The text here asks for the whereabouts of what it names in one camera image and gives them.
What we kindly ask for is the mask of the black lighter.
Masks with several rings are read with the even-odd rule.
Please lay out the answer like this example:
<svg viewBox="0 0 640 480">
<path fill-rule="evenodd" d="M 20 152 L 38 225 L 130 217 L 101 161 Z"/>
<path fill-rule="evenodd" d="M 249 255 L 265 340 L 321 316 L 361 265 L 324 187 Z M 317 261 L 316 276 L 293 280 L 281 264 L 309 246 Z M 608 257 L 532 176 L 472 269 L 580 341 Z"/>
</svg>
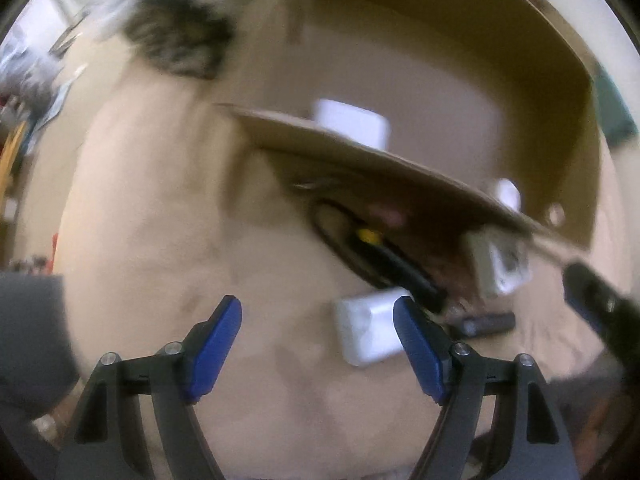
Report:
<svg viewBox="0 0 640 480">
<path fill-rule="evenodd" d="M 499 312 L 456 318 L 447 327 L 456 339 L 475 339 L 509 333 L 515 324 L 513 312 Z"/>
</svg>

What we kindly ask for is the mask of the white earbuds case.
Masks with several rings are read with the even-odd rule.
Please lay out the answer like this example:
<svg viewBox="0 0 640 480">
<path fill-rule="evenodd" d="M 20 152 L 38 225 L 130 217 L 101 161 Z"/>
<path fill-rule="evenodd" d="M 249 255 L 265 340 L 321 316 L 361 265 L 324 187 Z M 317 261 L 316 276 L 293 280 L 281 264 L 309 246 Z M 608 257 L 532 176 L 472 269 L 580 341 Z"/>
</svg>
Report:
<svg viewBox="0 0 640 480">
<path fill-rule="evenodd" d="M 394 307 L 405 296 L 410 296 L 408 290 L 395 287 L 334 302 L 337 337 L 348 364 L 368 367 L 404 351 L 394 325 Z"/>
</svg>

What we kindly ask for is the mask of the white remote control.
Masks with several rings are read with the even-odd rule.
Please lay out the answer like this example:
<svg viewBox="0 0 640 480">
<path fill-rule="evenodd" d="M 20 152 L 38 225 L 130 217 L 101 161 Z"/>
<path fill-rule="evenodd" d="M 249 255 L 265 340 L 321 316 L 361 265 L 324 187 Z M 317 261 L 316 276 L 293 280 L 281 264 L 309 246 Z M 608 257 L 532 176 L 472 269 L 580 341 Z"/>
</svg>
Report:
<svg viewBox="0 0 640 480">
<path fill-rule="evenodd" d="M 524 242 L 511 231 L 483 226 L 466 232 L 463 245 L 483 299 L 511 295 L 532 278 Z"/>
</svg>

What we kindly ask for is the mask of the black scissors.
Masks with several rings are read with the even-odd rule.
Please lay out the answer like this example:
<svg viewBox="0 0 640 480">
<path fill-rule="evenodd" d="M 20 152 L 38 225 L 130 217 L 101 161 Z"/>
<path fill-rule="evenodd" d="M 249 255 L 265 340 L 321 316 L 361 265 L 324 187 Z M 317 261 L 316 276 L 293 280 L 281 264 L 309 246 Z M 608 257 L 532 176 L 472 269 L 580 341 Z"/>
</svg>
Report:
<svg viewBox="0 0 640 480">
<path fill-rule="evenodd" d="M 333 234 L 322 223 L 325 210 L 339 214 L 345 223 L 342 234 Z M 431 274 L 399 246 L 345 205 L 321 197 L 313 200 L 307 209 L 308 221 L 322 240 L 345 266 L 376 289 L 399 287 L 428 312 L 442 314 L 448 294 Z"/>
</svg>

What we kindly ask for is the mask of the white cap pill bottle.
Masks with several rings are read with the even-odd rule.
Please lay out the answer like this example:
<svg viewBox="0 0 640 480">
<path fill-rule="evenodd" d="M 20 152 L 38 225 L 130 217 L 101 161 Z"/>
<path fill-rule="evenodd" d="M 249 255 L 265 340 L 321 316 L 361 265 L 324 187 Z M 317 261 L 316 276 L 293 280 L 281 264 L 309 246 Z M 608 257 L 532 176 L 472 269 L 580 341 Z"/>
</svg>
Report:
<svg viewBox="0 0 640 480">
<path fill-rule="evenodd" d="M 509 179 L 498 179 L 491 185 L 490 194 L 506 208 L 519 212 L 521 210 L 521 193 Z"/>
</svg>

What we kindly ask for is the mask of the white charger plug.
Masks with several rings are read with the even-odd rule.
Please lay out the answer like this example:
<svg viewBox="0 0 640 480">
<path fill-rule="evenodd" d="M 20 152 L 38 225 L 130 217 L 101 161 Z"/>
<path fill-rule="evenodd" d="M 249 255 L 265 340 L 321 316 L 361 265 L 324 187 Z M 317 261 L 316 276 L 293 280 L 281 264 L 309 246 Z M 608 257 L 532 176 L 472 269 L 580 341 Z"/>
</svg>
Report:
<svg viewBox="0 0 640 480">
<path fill-rule="evenodd" d="M 390 137 L 390 123 L 375 112 L 340 101 L 320 99 L 314 102 L 312 120 L 326 130 L 345 138 L 385 151 Z"/>
</svg>

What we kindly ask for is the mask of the teal headboard cushion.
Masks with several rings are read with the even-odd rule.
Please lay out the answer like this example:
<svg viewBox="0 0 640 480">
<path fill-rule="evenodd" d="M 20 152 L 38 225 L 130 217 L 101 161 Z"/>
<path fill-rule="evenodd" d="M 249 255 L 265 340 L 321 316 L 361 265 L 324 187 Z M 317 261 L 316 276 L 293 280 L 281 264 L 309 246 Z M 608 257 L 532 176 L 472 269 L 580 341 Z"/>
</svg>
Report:
<svg viewBox="0 0 640 480">
<path fill-rule="evenodd" d="M 638 136 L 638 126 L 620 90 L 600 63 L 594 75 L 594 94 L 598 123 L 609 148 L 619 148 Z"/>
</svg>

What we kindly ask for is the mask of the open cardboard box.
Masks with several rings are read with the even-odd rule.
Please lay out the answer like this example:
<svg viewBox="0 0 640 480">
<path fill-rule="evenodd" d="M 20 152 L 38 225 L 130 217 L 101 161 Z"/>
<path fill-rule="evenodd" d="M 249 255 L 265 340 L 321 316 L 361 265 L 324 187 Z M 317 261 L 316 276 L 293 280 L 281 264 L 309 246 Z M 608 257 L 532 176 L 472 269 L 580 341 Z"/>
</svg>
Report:
<svg viewBox="0 0 640 480">
<path fill-rule="evenodd" d="M 591 246 L 601 141 L 584 63 L 528 0 L 278 0 L 259 90 L 227 114 L 284 183 L 382 203 L 412 252 L 485 224 Z M 384 116 L 385 151 L 320 127 L 314 102 Z M 490 194 L 521 193 L 513 211 Z"/>
</svg>

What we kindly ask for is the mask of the shaggy patterned blanket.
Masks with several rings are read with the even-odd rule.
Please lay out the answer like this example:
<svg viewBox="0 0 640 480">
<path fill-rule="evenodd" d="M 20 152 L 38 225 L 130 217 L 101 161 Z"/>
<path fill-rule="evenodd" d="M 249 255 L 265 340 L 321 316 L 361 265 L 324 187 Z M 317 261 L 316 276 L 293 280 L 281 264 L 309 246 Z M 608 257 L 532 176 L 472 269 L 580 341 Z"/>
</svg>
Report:
<svg viewBox="0 0 640 480">
<path fill-rule="evenodd" d="M 159 70 L 213 79 L 252 0 L 94 0 L 96 39 L 124 36 Z"/>
</svg>

